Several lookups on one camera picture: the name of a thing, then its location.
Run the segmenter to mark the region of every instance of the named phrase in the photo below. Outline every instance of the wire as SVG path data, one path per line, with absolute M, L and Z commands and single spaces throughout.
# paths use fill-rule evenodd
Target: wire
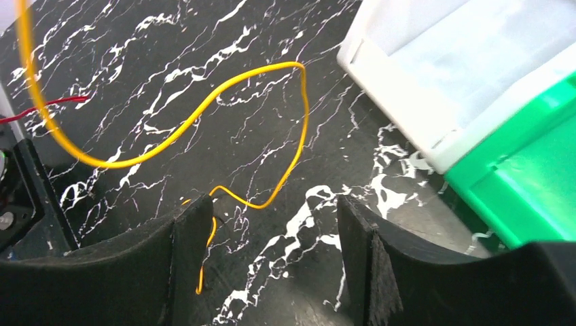
M 275 65 L 268 65 L 260 68 L 256 68 L 245 73 L 241 73 L 236 77 L 230 78 L 229 80 L 223 82 L 220 86 L 216 87 L 198 106 L 198 108 L 184 121 L 184 123 L 174 131 L 166 140 L 164 140 L 161 144 L 156 146 L 154 149 L 144 153 L 141 156 L 131 158 L 129 160 L 123 161 L 116 161 L 116 162 L 107 162 L 104 160 L 100 160 L 98 158 L 94 158 L 87 153 L 84 153 L 80 148 L 78 148 L 74 143 L 68 139 L 66 134 L 64 134 L 58 124 L 50 117 L 48 110 L 46 109 L 46 101 L 41 93 L 40 86 L 36 81 L 34 76 L 34 72 L 36 72 L 36 64 L 34 63 L 32 57 L 32 49 L 33 40 L 31 36 L 31 20 L 30 20 L 30 10 L 26 10 L 28 5 L 27 0 L 17 0 L 18 2 L 18 10 L 20 18 L 18 19 L 18 43 L 20 49 L 20 61 L 22 62 L 22 66 L 26 67 L 26 80 L 29 85 L 28 91 L 30 92 L 30 96 L 34 102 L 34 105 L 40 110 L 40 114 L 42 118 L 46 121 L 46 128 L 51 131 L 51 135 L 54 137 L 54 140 L 63 148 L 65 149 L 70 155 L 74 158 L 77 158 L 80 162 L 84 164 L 91 165 L 97 168 L 128 168 L 130 166 L 136 165 L 138 163 L 142 163 L 150 158 L 153 158 L 161 151 L 165 150 L 168 146 L 174 143 L 195 121 L 198 117 L 204 112 L 204 110 L 212 103 L 213 100 L 216 99 L 224 90 L 227 90 L 229 87 L 245 80 L 250 77 L 254 77 L 256 75 L 260 75 L 262 73 L 267 73 L 270 71 L 286 69 L 286 68 L 299 68 L 301 70 L 302 76 L 302 97 L 304 98 L 305 106 L 308 106 L 308 99 L 306 98 L 306 68 L 304 65 L 298 62 L 282 62 L 277 63 Z
M 54 101 L 48 101 L 48 102 L 46 102 L 46 105 L 52 105 L 52 104 L 63 103 L 63 102 L 80 102 L 80 103 L 82 103 L 88 99 L 89 99 L 88 96 L 65 97 L 65 98 L 59 98 L 58 100 L 54 100 Z M 23 117 L 27 116 L 28 114 L 30 114 L 36 110 L 37 110 L 36 107 L 31 107 L 30 109 L 25 109 L 24 111 L 20 112 L 19 114 L 15 115 L 14 117 L 1 118 L 0 124 L 7 124 L 8 122 L 20 120 Z
M 231 195 L 231 197 L 233 197 L 237 201 L 239 201 L 242 204 L 244 204 L 248 207 L 251 207 L 253 209 L 264 209 L 267 206 L 269 206 L 272 203 L 272 201 L 274 201 L 274 199 L 276 198 L 276 195 L 278 195 L 278 193 L 280 192 L 280 189 L 282 188 L 282 186 L 284 186 L 284 183 L 286 182 L 286 179 L 290 175 L 290 172 L 292 171 L 292 169 L 294 168 L 296 163 L 298 163 L 298 159 L 300 158 L 300 155 L 302 154 L 302 150 L 304 148 L 304 142 L 306 141 L 306 131 L 308 130 L 310 105 L 308 103 L 308 95 L 306 93 L 306 67 L 304 67 L 303 64 L 301 64 L 299 62 L 293 62 L 293 61 L 282 62 L 282 63 L 277 63 L 274 65 L 268 65 L 268 66 L 256 68 L 256 69 L 247 71 L 245 73 L 241 73 L 240 75 L 237 75 L 236 77 L 230 78 L 229 80 L 223 82 L 220 86 L 216 87 L 216 89 L 214 89 L 201 102 L 201 104 L 198 106 L 198 108 L 194 112 L 192 112 L 192 114 L 186 119 L 186 121 L 184 121 L 184 123 L 180 127 L 178 127 L 178 129 L 176 129 L 176 131 L 174 131 L 174 133 L 172 133 L 165 141 L 163 141 L 157 147 L 155 147 L 151 151 L 148 151 L 147 153 L 144 153 L 143 155 L 138 156 L 136 158 L 131 158 L 129 160 L 123 160 L 123 161 L 116 161 L 116 162 L 106 162 L 103 160 L 99 160 L 97 158 L 93 158 L 92 156 L 84 153 L 76 145 L 74 145 L 74 143 L 72 143 L 68 139 L 68 137 L 60 130 L 60 127 L 58 126 L 58 124 L 54 120 L 52 120 L 52 118 L 50 117 L 50 114 L 48 113 L 48 110 L 46 109 L 46 104 L 44 101 L 44 97 L 42 96 L 40 86 L 38 85 L 38 83 L 35 79 L 35 76 L 34 76 L 34 74 L 36 72 L 36 65 L 34 63 L 33 55 L 32 55 L 32 49 L 34 48 L 34 46 L 33 46 L 33 38 L 32 38 L 31 19 L 30 19 L 30 14 L 29 14 L 29 12 L 31 10 L 26 10 L 28 7 L 28 1 L 27 0 L 16 0 L 16 1 L 18 2 L 18 16 L 20 17 L 18 19 L 18 28 L 17 28 L 18 45 L 19 45 L 18 48 L 20 50 L 20 61 L 22 62 L 22 66 L 26 67 L 26 69 L 24 71 L 26 73 L 26 81 L 29 85 L 28 91 L 30 93 L 30 96 L 31 96 L 33 102 L 34 102 L 34 105 L 40 111 L 40 115 L 42 116 L 42 118 L 46 121 L 46 128 L 49 131 L 51 131 L 50 134 L 54 137 L 54 140 L 64 150 L 66 150 L 73 157 L 77 158 L 80 162 L 83 162 L 85 164 L 88 164 L 88 165 L 91 165 L 91 166 L 94 166 L 97 168 L 126 168 L 129 166 L 133 166 L 135 164 L 138 164 L 138 163 L 142 163 L 142 162 L 144 162 L 150 158 L 153 158 L 158 153 L 160 153 L 161 151 L 166 149 L 168 146 L 170 146 L 172 143 L 174 143 L 186 131 L 186 129 L 188 129 L 196 121 L 196 119 L 198 119 L 198 117 L 202 114 L 202 112 L 204 112 L 204 110 L 206 110 L 206 108 L 212 103 L 212 101 L 214 101 L 216 99 L 216 97 L 218 97 L 223 91 L 227 90 L 231 86 L 233 86 L 233 85 L 235 85 L 235 84 L 237 84 L 237 83 L 239 83 L 245 79 L 248 79 L 250 77 L 260 75 L 262 73 L 268 73 L 271 71 L 286 69 L 286 68 L 298 68 L 300 70 L 300 92 L 302 93 L 302 101 L 304 104 L 304 121 L 302 123 L 302 135 L 300 136 L 300 142 L 298 143 L 298 149 L 296 150 L 296 154 L 294 155 L 292 162 L 290 163 L 290 165 L 286 169 L 286 172 L 284 172 L 284 175 L 281 177 L 280 181 L 278 182 L 278 184 L 274 188 L 274 191 L 270 195 L 269 199 L 260 205 L 252 204 L 249 201 L 240 198 L 235 193 L 233 193 L 231 190 L 229 190 L 228 188 L 226 188 L 222 185 L 216 186 L 210 192 L 210 196 L 212 196 L 216 191 L 222 190 L 222 191 L 226 192 L 227 194 Z M 211 235 L 208 239 L 208 242 L 206 244 L 207 247 L 212 242 L 212 239 L 214 238 L 214 234 L 216 233 L 217 222 L 216 222 L 216 219 L 214 217 L 212 218 L 212 223 L 213 223 L 212 233 L 211 233 Z M 201 267 L 199 284 L 198 284 L 198 287 L 196 288 L 197 294 L 202 293 L 203 280 L 204 280 L 204 267 Z

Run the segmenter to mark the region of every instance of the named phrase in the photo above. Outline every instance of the green tray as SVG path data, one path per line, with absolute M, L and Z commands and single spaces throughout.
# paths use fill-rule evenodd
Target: green tray
M 576 240 L 576 73 L 523 107 L 445 178 L 511 249 Z

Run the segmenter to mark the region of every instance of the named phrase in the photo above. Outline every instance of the white plastic container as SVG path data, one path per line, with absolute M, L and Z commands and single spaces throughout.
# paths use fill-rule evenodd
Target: white plastic container
M 338 62 L 444 173 L 576 70 L 576 0 L 364 0 Z

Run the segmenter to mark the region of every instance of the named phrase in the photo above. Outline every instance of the red wire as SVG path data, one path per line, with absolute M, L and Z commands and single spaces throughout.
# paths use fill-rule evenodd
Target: red wire
M 72 97 L 60 98 L 58 100 L 47 102 L 46 105 L 57 104 L 57 103 L 62 103 L 62 102 L 72 102 L 72 101 L 83 103 L 84 101 L 88 100 L 89 98 L 90 97 L 88 97 L 88 96 L 72 96 Z M 7 124 L 8 122 L 13 122 L 13 121 L 22 119 L 23 117 L 27 116 L 28 114 L 30 114 L 34 111 L 36 111 L 35 107 L 31 107 L 30 109 L 25 109 L 24 111 L 22 111 L 22 113 L 19 113 L 19 114 L 15 115 L 14 117 L 5 117 L 5 118 L 0 119 L 0 124 Z

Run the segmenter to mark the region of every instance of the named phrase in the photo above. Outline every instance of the black marble surface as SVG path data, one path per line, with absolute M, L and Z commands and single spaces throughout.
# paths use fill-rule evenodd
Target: black marble surface
M 209 325 L 350 325 L 338 194 L 354 195 L 437 244 L 488 254 L 477 248 L 479 238 L 490 236 L 486 226 L 336 63 L 359 4 L 45 0 L 33 6 L 44 94 L 91 97 L 51 109 L 70 138 L 98 158 L 131 158 L 157 145 L 234 75 L 288 60 L 306 65 L 308 140 L 276 201 L 262 211 L 227 196 L 215 201 L 226 224 L 205 262 Z M 31 102 L 15 40 L 13 28 L 0 37 L 0 80 L 22 111 Z M 265 201 L 294 154 L 302 114 L 297 71 L 261 75 L 219 96 L 159 156 L 122 170 L 77 162 L 37 115 L 25 126 L 77 243 L 87 246 L 218 184 Z

